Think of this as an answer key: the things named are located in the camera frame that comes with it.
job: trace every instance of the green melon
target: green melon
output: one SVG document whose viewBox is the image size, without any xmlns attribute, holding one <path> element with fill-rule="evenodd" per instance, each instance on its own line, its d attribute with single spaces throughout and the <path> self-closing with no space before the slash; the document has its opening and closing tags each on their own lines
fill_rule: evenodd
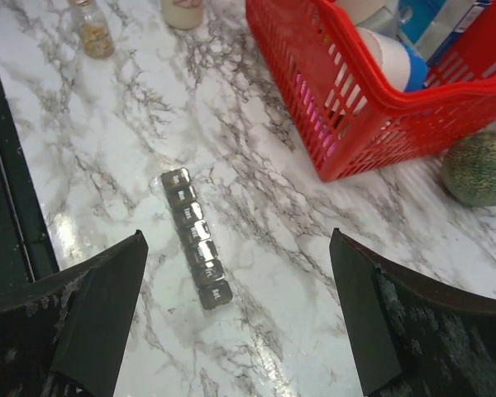
<svg viewBox="0 0 496 397">
<path fill-rule="evenodd" d="M 496 206 L 496 131 L 478 132 L 453 145 L 443 162 L 442 179 L 462 203 Z"/>
</svg>

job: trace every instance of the white marble surface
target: white marble surface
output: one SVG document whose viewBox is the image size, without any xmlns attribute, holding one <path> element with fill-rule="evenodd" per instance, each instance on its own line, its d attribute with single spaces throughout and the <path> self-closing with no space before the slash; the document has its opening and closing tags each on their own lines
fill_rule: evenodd
<svg viewBox="0 0 496 397">
<path fill-rule="evenodd" d="M 0 1 L 0 75 L 60 266 L 141 229 L 145 280 L 117 397 L 358 397 L 332 279 L 334 227 L 496 297 L 496 208 L 437 185 L 436 160 L 322 184 L 246 26 L 209 0 L 172 31 L 154 0 L 101 1 L 117 45 L 78 50 L 65 0 Z M 204 313 L 157 176 L 186 166 L 234 290 Z"/>
</svg>

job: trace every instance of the blue box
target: blue box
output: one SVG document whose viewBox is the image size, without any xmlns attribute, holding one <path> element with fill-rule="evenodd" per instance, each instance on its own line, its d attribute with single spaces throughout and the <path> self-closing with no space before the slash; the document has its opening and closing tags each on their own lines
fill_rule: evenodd
<svg viewBox="0 0 496 397">
<path fill-rule="evenodd" d="M 401 0 L 400 39 L 435 66 L 492 0 Z"/>
</svg>

